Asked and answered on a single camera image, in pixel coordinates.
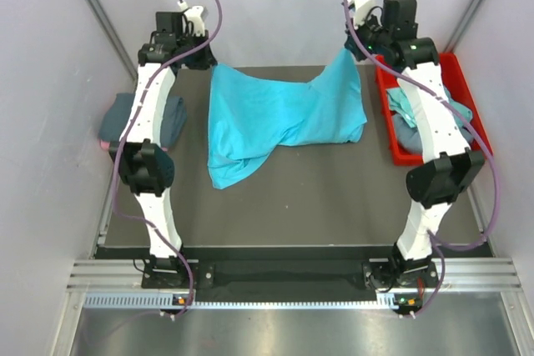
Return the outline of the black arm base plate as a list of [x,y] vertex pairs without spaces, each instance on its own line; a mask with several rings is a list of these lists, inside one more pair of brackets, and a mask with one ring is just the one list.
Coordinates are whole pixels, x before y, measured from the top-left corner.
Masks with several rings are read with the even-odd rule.
[[146,270],[143,288],[193,289],[200,301],[360,301],[399,289],[421,294],[437,284],[435,264],[403,275],[386,261],[356,258],[323,260],[199,260],[177,272]]

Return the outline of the bright blue t shirt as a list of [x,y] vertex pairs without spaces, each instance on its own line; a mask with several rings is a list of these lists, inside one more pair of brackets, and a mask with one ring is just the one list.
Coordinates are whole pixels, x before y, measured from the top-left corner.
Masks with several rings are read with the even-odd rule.
[[366,122],[360,75],[346,49],[303,83],[255,78],[220,64],[209,94],[212,185],[225,189],[246,179],[278,146],[357,143]]

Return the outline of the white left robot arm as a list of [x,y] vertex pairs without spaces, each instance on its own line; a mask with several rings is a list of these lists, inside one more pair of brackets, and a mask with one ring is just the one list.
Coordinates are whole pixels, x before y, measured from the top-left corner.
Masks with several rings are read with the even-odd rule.
[[118,141],[109,148],[113,180],[123,182],[141,207],[149,233],[144,288],[187,288],[193,282],[181,253],[170,201],[174,162],[161,147],[164,110],[181,67],[205,70],[216,64],[201,6],[158,12],[156,28],[138,51],[138,81],[131,112]]

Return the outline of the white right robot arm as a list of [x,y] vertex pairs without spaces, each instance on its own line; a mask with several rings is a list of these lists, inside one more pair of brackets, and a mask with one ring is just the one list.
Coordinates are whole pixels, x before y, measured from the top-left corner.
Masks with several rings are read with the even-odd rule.
[[485,156],[461,133],[446,98],[436,46],[417,36],[416,0],[344,0],[345,46],[359,61],[382,56],[380,63],[397,77],[414,113],[422,147],[422,165],[406,175],[411,206],[404,231],[388,265],[373,268],[368,283],[389,290],[422,278],[431,266],[431,237],[442,219],[481,170]]

